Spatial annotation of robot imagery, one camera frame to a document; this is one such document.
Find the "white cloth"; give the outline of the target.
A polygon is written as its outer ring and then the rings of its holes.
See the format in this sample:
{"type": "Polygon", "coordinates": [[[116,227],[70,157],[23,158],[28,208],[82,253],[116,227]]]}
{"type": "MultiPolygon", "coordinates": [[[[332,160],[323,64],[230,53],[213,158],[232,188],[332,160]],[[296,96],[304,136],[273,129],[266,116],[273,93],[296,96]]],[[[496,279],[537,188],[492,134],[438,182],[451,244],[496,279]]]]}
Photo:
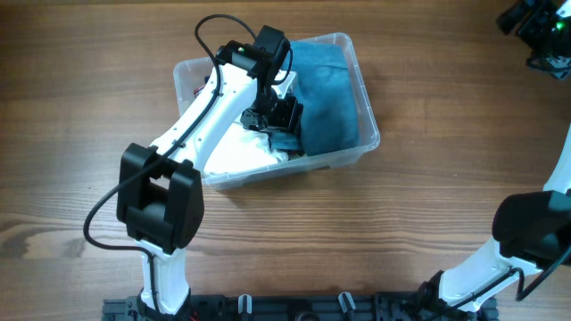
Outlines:
{"type": "Polygon", "coordinates": [[[207,177],[241,173],[289,160],[286,152],[269,146],[269,135],[247,130],[233,122],[208,159],[203,174],[207,177]]]}

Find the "blue towel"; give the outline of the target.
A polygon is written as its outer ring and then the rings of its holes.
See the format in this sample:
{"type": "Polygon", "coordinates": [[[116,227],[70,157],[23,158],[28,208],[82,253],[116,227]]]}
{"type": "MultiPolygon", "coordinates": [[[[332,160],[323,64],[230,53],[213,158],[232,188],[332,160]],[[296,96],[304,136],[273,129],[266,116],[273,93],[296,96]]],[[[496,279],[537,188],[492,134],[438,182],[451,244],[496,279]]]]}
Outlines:
{"type": "Polygon", "coordinates": [[[342,48],[299,41],[291,47],[292,62],[283,66],[296,73],[294,96],[303,105],[301,132],[298,136],[273,134],[270,147],[316,156],[358,146],[359,121],[342,48]]]}

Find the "clear plastic storage container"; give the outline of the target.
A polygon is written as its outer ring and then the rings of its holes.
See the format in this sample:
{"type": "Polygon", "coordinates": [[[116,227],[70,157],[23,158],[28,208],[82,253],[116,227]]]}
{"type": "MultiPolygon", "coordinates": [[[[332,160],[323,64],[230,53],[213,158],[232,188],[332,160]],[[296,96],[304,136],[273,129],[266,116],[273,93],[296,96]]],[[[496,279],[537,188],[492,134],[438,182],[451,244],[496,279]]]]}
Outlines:
{"type": "Polygon", "coordinates": [[[344,33],[332,33],[318,37],[296,40],[299,42],[323,43],[338,45],[343,50],[344,58],[349,66],[352,91],[358,115],[360,143],[351,149],[329,152],[316,156],[302,156],[286,162],[267,167],[251,169],[241,173],[221,174],[205,177],[203,184],[216,190],[234,188],[246,183],[323,169],[337,168],[356,162],[364,153],[375,150],[380,144],[380,133],[372,111],[368,93],[361,75],[351,38],[344,33]]]}

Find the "plaid cloth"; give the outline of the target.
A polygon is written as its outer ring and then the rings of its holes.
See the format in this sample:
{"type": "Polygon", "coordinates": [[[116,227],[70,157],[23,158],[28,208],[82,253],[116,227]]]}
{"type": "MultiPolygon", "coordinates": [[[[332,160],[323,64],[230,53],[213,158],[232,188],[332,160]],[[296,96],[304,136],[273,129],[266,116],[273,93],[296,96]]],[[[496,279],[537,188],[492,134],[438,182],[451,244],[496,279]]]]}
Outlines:
{"type": "Polygon", "coordinates": [[[209,76],[206,76],[206,77],[204,78],[204,83],[194,89],[194,91],[193,91],[194,97],[197,97],[197,96],[203,91],[203,89],[205,88],[205,86],[206,86],[206,84],[208,83],[209,79],[210,79],[210,77],[209,77],[209,76]]]}

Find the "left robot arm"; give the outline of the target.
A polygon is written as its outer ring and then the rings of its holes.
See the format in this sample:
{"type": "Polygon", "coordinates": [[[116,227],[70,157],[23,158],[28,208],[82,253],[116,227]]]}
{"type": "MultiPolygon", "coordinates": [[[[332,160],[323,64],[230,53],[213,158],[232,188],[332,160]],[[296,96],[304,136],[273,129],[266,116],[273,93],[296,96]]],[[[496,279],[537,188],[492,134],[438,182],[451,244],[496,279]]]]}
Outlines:
{"type": "Polygon", "coordinates": [[[290,92],[295,74],[281,69],[292,58],[285,34],[269,26],[252,44],[228,42],[173,127],[150,146],[131,144],[122,154],[117,219],[145,261],[144,287],[126,299],[123,319],[195,317],[184,249],[203,219],[202,171],[235,120],[264,134],[300,134],[303,107],[290,92]]]}

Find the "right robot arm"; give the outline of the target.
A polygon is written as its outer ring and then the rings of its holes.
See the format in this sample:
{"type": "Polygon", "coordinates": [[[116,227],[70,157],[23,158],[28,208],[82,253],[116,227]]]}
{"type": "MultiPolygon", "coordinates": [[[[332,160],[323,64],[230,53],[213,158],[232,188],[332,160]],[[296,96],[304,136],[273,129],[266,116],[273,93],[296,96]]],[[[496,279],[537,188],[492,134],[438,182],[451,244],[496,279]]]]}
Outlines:
{"type": "MultiPolygon", "coordinates": [[[[528,68],[557,79],[569,76],[569,1],[518,1],[496,23],[530,47],[528,68]]],[[[569,263],[570,143],[565,142],[543,189],[507,197],[494,215],[491,238],[423,283],[406,311],[417,320],[485,320],[497,293],[516,284],[515,299],[522,301],[569,263]]]]}

